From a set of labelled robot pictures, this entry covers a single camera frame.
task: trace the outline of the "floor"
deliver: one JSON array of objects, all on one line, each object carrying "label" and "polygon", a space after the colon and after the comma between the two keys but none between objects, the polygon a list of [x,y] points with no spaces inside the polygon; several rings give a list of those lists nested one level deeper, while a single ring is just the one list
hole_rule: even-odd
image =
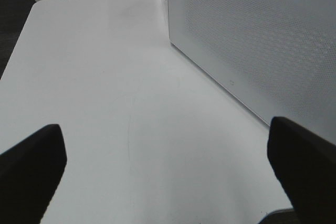
[{"label": "floor", "polygon": [[0,78],[34,0],[0,0]]}]

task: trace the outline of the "scratch mark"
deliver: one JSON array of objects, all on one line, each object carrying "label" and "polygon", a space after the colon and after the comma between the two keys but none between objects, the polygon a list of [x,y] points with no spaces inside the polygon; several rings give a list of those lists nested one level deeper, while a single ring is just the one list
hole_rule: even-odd
[{"label": "scratch mark", "polygon": [[115,98],[114,100],[112,100],[112,104],[114,104],[116,101],[118,101],[120,98],[123,98],[123,97],[127,97],[127,96],[129,96],[130,94],[129,93],[127,93],[127,94],[123,94],[123,95],[120,95],[120,96],[118,96],[117,98]]},{"label": "scratch mark", "polygon": [[131,115],[128,120],[128,129],[127,129],[127,146],[128,146],[128,161],[131,161],[131,156],[130,156],[130,125],[131,125]]},{"label": "scratch mark", "polygon": [[136,100],[137,100],[137,95],[135,94],[135,95],[133,96],[133,106],[135,105]]}]

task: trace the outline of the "perforated panel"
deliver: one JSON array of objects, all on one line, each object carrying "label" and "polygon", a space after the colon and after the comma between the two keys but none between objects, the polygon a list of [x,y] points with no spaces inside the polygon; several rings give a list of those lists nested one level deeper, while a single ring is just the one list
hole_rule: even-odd
[{"label": "perforated panel", "polygon": [[[321,8],[328,1],[334,6]],[[285,115],[314,126],[324,116],[336,97],[336,0],[181,0],[179,8],[170,29],[191,43],[181,45],[174,31],[172,42],[267,123]],[[225,85],[235,76],[246,92]],[[277,114],[260,111],[258,97]]]}]

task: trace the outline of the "metal mesh panel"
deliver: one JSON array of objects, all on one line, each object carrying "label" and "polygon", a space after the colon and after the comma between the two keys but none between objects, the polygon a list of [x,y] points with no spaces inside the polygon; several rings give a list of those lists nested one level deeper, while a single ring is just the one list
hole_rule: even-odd
[{"label": "metal mesh panel", "polygon": [[[291,0],[184,4],[184,30],[209,60],[220,59],[223,71],[230,68],[284,115],[310,124],[336,96],[336,24],[312,8]],[[238,98],[252,109],[258,102]]]}]

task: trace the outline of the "dark carpet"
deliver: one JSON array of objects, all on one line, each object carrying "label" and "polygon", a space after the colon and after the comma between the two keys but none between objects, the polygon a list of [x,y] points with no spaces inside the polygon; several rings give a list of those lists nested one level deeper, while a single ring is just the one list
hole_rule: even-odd
[{"label": "dark carpet", "polygon": [[34,0],[0,0],[0,78]]}]

